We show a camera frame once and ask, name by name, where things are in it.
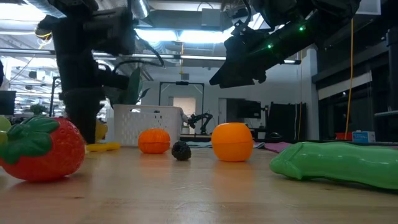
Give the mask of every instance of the green plastic vegetable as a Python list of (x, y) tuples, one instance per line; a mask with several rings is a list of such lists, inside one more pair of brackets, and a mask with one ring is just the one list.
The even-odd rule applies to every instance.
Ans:
[(325, 178), (398, 189), (398, 150), (344, 142), (301, 142), (283, 150), (269, 167), (298, 180)]

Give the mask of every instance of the red object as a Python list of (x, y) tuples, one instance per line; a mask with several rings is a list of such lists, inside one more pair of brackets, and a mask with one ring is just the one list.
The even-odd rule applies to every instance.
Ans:
[(336, 133), (336, 140), (353, 140), (353, 133), (347, 133), (347, 139), (345, 139), (346, 133)]
[[(9, 147), (5, 149), (0, 147), (2, 149), (0, 165), (3, 166), (4, 170), (13, 177), (30, 182), (57, 180), (76, 172), (85, 157), (85, 143), (79, 130), (65, 118), (53, 119), (41, 116), (32, 120), (22, 123), (22, 125), (28, 127), (26, 130), (23, 129), (25, 135), (17, 134), (17, 137), (14, 136), (10, 139), (10, 136), (16, 135), (11, 133), (9, 134)], [(25, 139), (30, 134), (34, 138)], [(25, 142), (31, 142), (35, 146), (29, 148)], [(18, 144), (24, 144), (26, 147), (18, 148)], [(33, 147), (35, 147), (35, 150), (41, 149), (44, 152), (33, 151)], [(14, 157), (3, 153), (7, 150), (20, 150), (22, 152), (15, 160)]]

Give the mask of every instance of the small orange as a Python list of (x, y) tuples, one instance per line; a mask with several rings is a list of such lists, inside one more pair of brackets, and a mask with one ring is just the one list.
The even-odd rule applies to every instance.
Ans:
[(148, 129), (139, 135), (138, 147), (143, 153), (161, 154), (170, 148), (170, 135), (163, 129)]
[(214, 153), (221, 161), (243, 162), (253, 152), (250, 129), (243, 123), (220, 124), (211, 135), (211, 143)]

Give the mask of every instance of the toy strawberry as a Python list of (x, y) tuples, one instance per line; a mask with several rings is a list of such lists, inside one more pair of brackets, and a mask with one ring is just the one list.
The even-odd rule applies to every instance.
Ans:
[(34, 116), (14, 125), (0, 142), (0, 165), (18, 179), (45, 182), (76, 172), (85, 142), (67, 119)]

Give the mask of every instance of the white plastic crate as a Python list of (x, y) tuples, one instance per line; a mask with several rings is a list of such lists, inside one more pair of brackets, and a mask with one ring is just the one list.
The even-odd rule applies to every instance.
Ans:
[(114, 138), (122, 146), (138, 146), (141, 132), (161, 128), (170, 135), (170, 145), (180, 139), (181, 108), (174, 106), (114, 105)]

